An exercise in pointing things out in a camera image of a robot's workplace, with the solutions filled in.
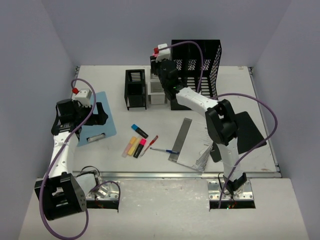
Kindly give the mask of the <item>blue cap black highlighter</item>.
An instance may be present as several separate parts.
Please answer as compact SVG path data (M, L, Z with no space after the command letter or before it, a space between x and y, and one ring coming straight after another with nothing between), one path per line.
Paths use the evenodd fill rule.
M149 135L146 132L144 132L140 127L138 127L136 124L133 124L131 128L144 139L147 139L149 137Z

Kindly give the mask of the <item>orange highlighter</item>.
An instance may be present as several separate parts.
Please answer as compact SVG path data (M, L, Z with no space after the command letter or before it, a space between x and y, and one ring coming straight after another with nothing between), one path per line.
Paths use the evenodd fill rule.
M132 145L134 144L134 142L136 141L136 139L137 139L137 138L136 138L135 136L133 136L133 137L130 139L129 143L127 144L127 146L125 147L125 149L124 149L124 151L123 151L123 153L122 153L122 155L121 155L123 158L125 158L125 157L127 156L129 150L131 149L131 147L132 147Z

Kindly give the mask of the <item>pink cap black highlighter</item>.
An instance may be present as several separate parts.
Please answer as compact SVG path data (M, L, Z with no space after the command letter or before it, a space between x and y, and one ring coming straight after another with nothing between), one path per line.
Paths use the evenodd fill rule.
M135 152L133 154L133 157L134 158L138 158L142 149L144 148L145 144L146 144L146 139L145 138L142 138L139 142L139 144L137 145L136 149L135 149Z

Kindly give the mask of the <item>red pen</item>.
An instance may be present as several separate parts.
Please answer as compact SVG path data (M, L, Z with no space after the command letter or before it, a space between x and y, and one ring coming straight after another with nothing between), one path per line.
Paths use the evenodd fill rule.
M153 140L150 141L150 143L148 144L148 146L143 150L143 152L141 153L140 157L142 157L145 152L155 143L155 141L159 138L158 135L156 135Z

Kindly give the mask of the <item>blue pen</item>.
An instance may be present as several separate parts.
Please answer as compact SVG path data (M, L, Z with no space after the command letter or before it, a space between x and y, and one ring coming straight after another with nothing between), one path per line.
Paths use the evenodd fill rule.
M179 151L174 151L171 149L161 149L161 148L155 148L155 147L150 147L150 149L154 151L165 152L165 153L174 154L174 155L178 155L180 153Z

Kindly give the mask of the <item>yellow highlighter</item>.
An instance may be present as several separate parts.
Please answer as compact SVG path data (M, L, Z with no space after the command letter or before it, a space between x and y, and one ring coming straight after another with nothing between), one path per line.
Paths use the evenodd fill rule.
M135 153L136 148L138 147L141 139L142 139L141 137L137 137L137 138L134 140L132 146L130 147L130 149L129 149L128 152L127 152L127 155L128 155L128 156L132 156L132 155Z

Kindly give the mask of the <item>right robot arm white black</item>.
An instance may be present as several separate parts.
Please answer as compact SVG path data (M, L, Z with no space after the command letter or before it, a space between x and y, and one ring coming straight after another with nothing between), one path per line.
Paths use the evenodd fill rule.
M241 191L247 176L238 167L238 129L235 112L228 100L217 101L197 93L178 78L175 61L150 57L151 73L158 76L166 97L176 100L205 118L209 137L217 145L223 163L223 191L233 197Z

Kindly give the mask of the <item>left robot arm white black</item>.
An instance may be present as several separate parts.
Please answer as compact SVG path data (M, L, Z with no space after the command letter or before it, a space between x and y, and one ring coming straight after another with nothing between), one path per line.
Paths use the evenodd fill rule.
M47 180L38 180L34 191L42 203L48 221L84 212L86 194L72 174L74 155L82 126L102 126L109 116L101 102L85 106L78 100L65 99L56 103L51 128L54 147Z

